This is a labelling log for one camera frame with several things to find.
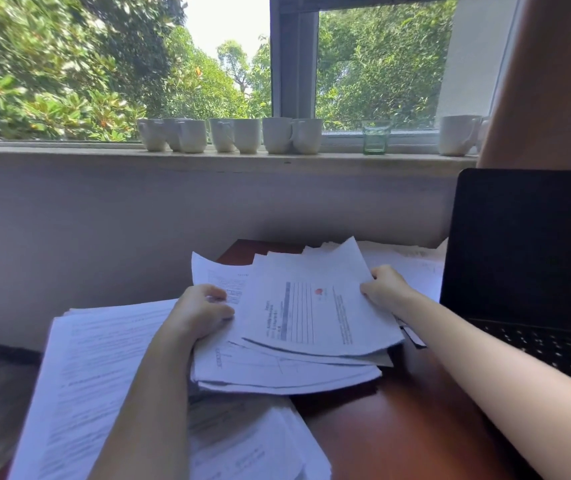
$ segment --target person's arm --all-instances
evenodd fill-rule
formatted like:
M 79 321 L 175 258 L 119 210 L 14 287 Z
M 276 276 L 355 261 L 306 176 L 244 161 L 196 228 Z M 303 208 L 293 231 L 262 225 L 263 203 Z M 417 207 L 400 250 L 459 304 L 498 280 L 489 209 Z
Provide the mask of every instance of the person's arm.
M 361 291 L 407 322 L 546 480 L 571 479 L 571 378 L 413 290 L 390 266 Z
M 211 285 L 188 288 L 156 333 L 88 480 L 187 480 L 187 366 L 194 342 L 234 310 Z

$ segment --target drinking glass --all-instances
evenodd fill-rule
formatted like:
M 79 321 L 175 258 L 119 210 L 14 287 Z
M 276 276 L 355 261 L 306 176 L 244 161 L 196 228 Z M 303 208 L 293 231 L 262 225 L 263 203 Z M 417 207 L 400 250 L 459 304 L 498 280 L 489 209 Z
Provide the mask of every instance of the drinking glass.
M 384 155 L 388 150 L 388 136 L 392 125 L 389 121 L 362 121 L 363 154 Z

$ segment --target window pane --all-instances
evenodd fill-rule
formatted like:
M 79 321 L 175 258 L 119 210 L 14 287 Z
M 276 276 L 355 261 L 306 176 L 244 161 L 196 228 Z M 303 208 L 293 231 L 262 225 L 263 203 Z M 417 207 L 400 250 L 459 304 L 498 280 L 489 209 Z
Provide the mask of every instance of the window pane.
M 271 115 L 268 36 L 269 0 L 0 0 L 0 139 Z
M 442 0 L 319 14 L 316 116 L 327 130 L 432 129 L 489 113 L 516 0 Z

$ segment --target desk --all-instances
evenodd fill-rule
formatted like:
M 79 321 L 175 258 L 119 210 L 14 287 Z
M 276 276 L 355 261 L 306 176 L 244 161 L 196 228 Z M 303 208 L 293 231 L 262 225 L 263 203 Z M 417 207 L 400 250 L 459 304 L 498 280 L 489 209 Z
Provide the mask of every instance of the desk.
M 303 246 L 239 240 L 218 259 L 252 263 Z M 333 480 L 507 480 L 481 415 L 429 349 L 409 339 L 374 383 L 294 398 L 332 464 Z M 0 470 L 0 480 L 7 476 Z

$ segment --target stack of paper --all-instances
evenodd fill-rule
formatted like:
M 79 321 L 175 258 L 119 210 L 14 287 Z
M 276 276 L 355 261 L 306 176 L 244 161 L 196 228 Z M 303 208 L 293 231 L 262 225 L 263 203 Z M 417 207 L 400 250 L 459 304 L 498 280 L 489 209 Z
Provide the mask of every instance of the stack of paper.
M 364 261 L 369 268 L 391 265 L 412 288 L 438 302 L 443 281 L 443 265 L 447 250 L 447 239 L 437 249 L 398 244 L 380 244 L 371 241 L 358 241 Z M 320 248 L 306 247 L 304 255 L 327 253 L 339 247 L 336 242 L 324 242 Z M 398 320 L 412 341 L 425 347 L 423 340 L 403 321 Z
M 54 320 L 10 480 L 87 478 L 173 302 L 71 310 Z M 190 478 L 329 480 L 327 458 L 285 398 L 190 402 Z
M 318 255 L 269 253 L 250 266 L 193 254 L 193 281 L 224 288 L 235 319 L 198 343 L 192 379 L 206 390 L 307 394 L 370 381 L 391 367 L 398 323 L 359 291 L 370 279 L 354 239 Z

